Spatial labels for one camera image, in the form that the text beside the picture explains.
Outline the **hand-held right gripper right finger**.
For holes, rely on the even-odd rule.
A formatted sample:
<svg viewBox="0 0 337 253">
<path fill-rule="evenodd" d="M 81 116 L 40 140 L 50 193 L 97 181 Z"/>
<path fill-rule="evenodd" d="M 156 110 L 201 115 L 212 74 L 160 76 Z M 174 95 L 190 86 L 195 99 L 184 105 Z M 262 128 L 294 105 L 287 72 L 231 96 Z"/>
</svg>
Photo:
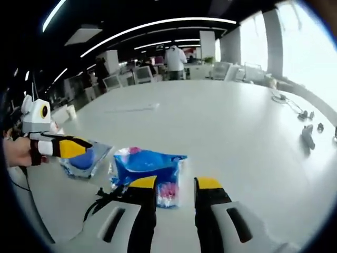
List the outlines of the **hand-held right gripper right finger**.
<svg viewBox="0 0 337 253">
<path fill-rule="evenodd" d="M 271 236 L 249 208 L 232 201 L 214 178 L 194 178 L 195 225 L 201 252 L 299 252 Z"/>
</svg>

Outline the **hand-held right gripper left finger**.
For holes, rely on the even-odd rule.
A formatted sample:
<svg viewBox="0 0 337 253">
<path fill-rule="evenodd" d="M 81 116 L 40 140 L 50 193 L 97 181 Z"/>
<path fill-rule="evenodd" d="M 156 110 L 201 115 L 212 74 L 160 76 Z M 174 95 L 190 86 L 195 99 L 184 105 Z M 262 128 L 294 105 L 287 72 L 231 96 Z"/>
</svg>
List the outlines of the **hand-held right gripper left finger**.
<svg viewBox="0 0 337 253">
<path fill-rule="evenodd" d="M 150 252 L 156 226 L 156 176 L 139 178 L 98 199 L 83 217 L 82 230 L 56 245 L 57 252 Z"/>
</svg>

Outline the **person's left hand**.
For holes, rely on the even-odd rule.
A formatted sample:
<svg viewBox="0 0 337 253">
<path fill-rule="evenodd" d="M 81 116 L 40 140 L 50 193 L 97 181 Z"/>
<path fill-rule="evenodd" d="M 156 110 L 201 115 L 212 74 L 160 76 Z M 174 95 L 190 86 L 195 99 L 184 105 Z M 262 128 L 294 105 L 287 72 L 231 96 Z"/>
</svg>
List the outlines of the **person's left hand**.
<svg viewBox="0 0 337 253">
<path fill-rule="evenodd" d="M 46 156 L 41 156 L 39 162 L 33 162 L 31 154 L 32 140 L 27 137 L 19 137 L 15 141 L 2 139 L 2 146 L 4 158 L 9 167 L 30 167 L 49 162 L 49 159 Z"/>
</svg>

